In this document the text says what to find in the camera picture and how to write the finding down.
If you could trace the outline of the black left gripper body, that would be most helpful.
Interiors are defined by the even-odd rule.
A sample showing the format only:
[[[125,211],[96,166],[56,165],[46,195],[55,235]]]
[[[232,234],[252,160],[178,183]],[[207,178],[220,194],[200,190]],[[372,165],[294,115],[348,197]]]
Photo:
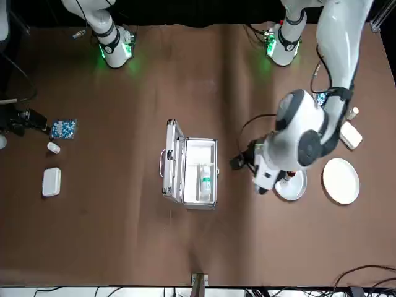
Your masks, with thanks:
[[[244,162],[253,174],[257,174],[263,163],[263,145],[249,145],[244,151]]]

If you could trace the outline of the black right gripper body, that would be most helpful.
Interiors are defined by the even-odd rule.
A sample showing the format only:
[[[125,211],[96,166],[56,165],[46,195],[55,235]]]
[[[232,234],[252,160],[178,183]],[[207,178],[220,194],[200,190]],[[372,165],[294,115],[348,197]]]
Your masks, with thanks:
[[[1,105],[1,134],[14,133],[20,136],[20,129],[15,121],[18,119],[18,111],[14,105]]]

